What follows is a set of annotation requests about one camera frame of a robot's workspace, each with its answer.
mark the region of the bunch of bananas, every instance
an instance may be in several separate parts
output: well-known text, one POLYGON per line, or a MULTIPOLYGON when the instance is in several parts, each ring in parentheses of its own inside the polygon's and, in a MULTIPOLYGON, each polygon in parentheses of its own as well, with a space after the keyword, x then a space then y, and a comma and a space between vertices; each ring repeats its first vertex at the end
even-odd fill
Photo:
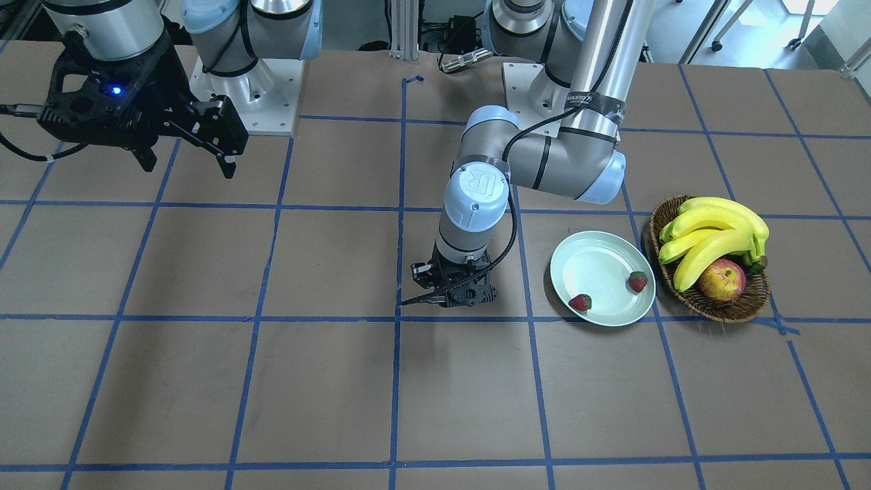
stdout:
POLYGON ((686 291, 715 260, 723 255, 741 255, 751 273, 766 266, 768 226, 758 214, 735 201, 721 197, 694 197, 678 208, 678 217, 659 233, 664 245, 659 261, 675 262, 674 287, 686 291))

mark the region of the strawberry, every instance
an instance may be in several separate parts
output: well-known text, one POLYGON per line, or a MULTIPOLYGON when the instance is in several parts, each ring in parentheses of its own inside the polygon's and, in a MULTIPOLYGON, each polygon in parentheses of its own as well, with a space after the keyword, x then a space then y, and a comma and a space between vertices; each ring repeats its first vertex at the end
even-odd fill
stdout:
POLYGON ((647 274, 641 272, 640 270, 636 270, 635 272, 629 274, 629 279, 626 280, 629 284, 629 287, 635 291, 636 293, 640 293, 642 289, 647 285, 647 274))
POLYGON ((577 295, 569 300, 569 306, 583 313, 593 307, 593 300, 590 295, 577 295))

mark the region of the apple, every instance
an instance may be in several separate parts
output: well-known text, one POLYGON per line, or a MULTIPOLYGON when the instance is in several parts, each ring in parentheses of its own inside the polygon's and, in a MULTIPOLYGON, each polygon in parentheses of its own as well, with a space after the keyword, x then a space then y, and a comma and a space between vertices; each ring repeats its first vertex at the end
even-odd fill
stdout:
POLYGON ((717 259, 699 277, 702 294, 714 301, 731 301, 744 292, 744 270, 729 259, 717 259))

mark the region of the wicker basket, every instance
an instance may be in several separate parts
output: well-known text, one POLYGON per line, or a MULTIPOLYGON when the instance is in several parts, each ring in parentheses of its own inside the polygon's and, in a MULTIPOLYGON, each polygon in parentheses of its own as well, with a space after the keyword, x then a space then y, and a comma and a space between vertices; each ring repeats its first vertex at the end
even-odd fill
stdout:
POLYGON ((741 296, 729 302, 718 302, 707 298, 693 286, 684 292, 674 289, 674 272, 678 268, 679 261, 663 264, 659 261, 659 232, 662 228, 678 215, 678 207, 684 201, 691 199, 690 195, 680 195, 661 202, 651 214, 648 234, 645 241, 648 259, 653 268, 658 268, 662 273, 663 280, 668 289, 680 302, 691 310, 705 318, 722 323, 742 323, 755 318, 768 302, 771 294, 771 285, 765 272, 761 274, 746 274, 746 288, 741 296))

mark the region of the white plate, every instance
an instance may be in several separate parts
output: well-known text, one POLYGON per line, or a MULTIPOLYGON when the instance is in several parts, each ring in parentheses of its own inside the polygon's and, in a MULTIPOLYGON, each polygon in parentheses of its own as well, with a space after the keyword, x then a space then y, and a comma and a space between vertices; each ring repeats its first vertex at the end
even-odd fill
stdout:
POLYGON ((582 231, 560 242, 550 258, 550 280, 569 310, 605 327, 636 322, 656 296, 650 263, 634 245, 604 231, 582 231), (626 283, 635 270, 647 274, 647 286, 640 293, 626 283), (592 308, 583 313, 569 306, 569 300, 580 294, 592 300, 592 308))

